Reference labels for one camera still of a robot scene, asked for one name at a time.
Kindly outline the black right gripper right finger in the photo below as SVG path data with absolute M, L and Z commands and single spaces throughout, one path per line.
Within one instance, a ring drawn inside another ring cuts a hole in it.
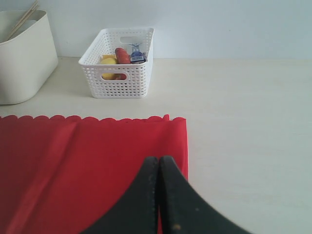
M 208 204 L 171 156 L 159 160 L 158 203 L 164 234 L 248 234 Z

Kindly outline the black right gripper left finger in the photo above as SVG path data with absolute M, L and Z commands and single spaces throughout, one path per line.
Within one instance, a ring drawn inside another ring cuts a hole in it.
M 156 234 L 158 159 L 147 157 L 135 179 L 116 202 L 84 234 Z

